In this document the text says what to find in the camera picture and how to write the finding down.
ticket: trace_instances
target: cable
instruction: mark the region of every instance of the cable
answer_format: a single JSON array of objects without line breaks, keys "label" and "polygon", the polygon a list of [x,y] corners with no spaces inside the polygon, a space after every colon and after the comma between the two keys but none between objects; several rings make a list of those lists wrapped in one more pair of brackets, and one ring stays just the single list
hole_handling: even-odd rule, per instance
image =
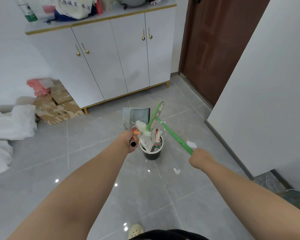
[{"label": "cable", "polygon": [[267,189],[272,191],[273,193],[279,193],[279,191],[276,188],[275,182],[272,181],[271,179],[268,179],[268,175],[266,175],[265,180],[262,181],[262,183],[261,183],[262,187],[263,187],[263,184],[265,184]]}]

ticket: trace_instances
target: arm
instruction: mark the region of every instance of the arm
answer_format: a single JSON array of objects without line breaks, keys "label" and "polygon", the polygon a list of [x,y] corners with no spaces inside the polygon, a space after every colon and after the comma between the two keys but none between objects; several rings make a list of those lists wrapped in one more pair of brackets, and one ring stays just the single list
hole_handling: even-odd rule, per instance
[{"label": "arm", "polygon": [[131,131],[118,138],[62,181],[16,228],[8,240],[87,239],[127,154],[136,149]]},{"label": "arm", "polygon": [[300,239],[300,210],[195,149],[190,164],[206,173],[232,212],[255,239]]}]

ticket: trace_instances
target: hand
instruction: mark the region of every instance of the hand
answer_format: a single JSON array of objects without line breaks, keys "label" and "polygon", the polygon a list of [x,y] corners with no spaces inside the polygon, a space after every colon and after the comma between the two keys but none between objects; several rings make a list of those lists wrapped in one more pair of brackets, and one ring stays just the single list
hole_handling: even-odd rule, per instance
[{"label": "hand", "polygon": [[[135,147],[132,147],[130,145],[130,139],[133,138],[135,141],[136,141],[136,146]],[[131,152],[134,152],[137,147],[138,147],[138,144],[139,144],[139,138],[130,130],[126,130],[124,132],[122,132],[117,140],[119,141],[122,141],[128,148],[128,153],[131,153]]]},{"label": "hand", "polygon": [[204,172],[205,166],[211,162],[215,162],[214,157],[207,151],[196,148],[192,156],[189,158],[189,163],[194,168],[200,169]]}]

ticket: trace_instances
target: wooden door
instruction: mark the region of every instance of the wooden door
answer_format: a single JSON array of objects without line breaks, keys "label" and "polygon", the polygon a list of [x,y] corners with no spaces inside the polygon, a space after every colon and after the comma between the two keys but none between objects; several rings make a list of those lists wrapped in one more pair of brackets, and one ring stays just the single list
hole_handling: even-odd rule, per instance
[{"label": "wooden door", "polygon": [[80,108],[104,101],[71,28],[29,37]]},{"label": "wooden door", "polygon": [[128,92],[149,87],[145,14],[110,21]]},{"label": "wooden door", "polygon": [[145,13],[150,86],[170,80],[176,8]]},{"label": "wooden door", "polygon": [[128,93],[109,20],[72,28],[105,100]]},{"label": "wooden door", "polygon": [[269,1],[201,0],[193,6],[180,72],[211,104],[216,104]]}]

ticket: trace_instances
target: person's right hand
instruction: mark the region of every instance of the person's right hand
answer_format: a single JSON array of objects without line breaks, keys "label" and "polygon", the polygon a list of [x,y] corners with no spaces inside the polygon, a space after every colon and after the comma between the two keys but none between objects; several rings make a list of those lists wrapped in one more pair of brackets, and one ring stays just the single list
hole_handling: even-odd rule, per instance
[{"label": "person's right hand", "polygon": [[196,148],[192,156],[189,158],[189,163],[194,168],[204,171],[205,165],[215,162],[214,157],[204,149]]}]

